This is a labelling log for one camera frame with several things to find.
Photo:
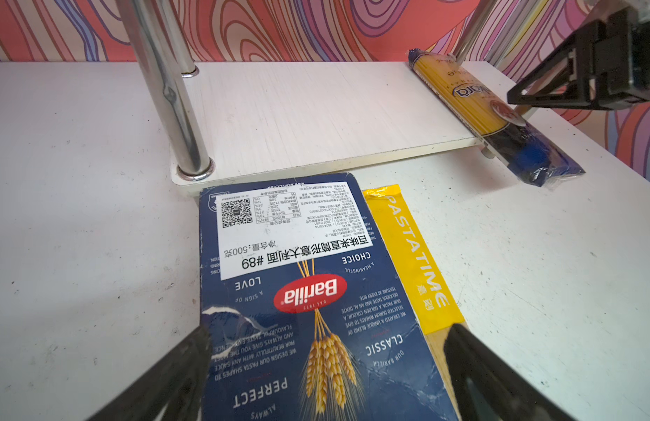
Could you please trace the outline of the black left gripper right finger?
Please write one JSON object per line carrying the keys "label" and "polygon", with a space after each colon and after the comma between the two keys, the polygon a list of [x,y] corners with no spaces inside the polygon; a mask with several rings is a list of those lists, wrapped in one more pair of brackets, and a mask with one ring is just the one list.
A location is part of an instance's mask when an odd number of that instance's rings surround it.
{"label": "black left gripper right finger", "polygon": [[451,326],[444,354],[461,419],[572,419],[465,327]]}

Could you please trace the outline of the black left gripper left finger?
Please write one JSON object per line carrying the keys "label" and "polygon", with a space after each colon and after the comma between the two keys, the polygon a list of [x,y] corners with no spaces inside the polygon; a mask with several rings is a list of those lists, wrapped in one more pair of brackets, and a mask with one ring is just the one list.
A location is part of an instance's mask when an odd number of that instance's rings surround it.
{"label": "black left gripper left finger", "polygon": [[196,420],[209,373],[209,332],[198,326],[92,420]]}

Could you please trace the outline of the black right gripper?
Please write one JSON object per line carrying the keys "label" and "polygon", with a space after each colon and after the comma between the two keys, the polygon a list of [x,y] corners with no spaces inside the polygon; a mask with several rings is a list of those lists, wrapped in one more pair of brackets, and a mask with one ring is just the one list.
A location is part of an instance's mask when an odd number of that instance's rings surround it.
{"label": "black right gripper", "polygon": [[598,110],[650,102],[650,18],[642,19],[633,5],[616,5],[601,22],[593,21],[567,37],[507,92],[507,102]]}

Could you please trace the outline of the yellow Pastatime spaghetti pack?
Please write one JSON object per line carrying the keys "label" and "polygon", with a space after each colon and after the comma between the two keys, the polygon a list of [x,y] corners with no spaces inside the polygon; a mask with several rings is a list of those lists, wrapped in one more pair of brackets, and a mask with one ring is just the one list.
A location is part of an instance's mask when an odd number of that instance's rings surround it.
{"label": "yellow Pastatime spaghetti pack", "polygon": [[451,326],[466,320],[444,280],[397,184],[363,192],[423,336],[452,402],[456,401],[444,354]]}

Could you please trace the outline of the clear blue spaghetti pack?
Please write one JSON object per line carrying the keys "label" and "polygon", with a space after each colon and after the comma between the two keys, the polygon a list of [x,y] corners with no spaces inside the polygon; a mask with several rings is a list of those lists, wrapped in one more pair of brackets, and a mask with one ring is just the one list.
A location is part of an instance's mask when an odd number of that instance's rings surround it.
{"label": "clear blue spaghetti pack", "polygon": [[535,187],[583,168],[452,57],[412,49],[412,70],[518,179]]}

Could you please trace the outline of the dark blue Barilla pasta box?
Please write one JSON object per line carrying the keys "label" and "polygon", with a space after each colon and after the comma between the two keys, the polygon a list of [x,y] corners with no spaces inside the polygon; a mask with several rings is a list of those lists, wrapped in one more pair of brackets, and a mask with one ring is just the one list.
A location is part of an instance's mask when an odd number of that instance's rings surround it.
{"label": "dark blue Barilla pasta box", "polygon": [[205,420],[454,420],[349,173],[204,189]]}

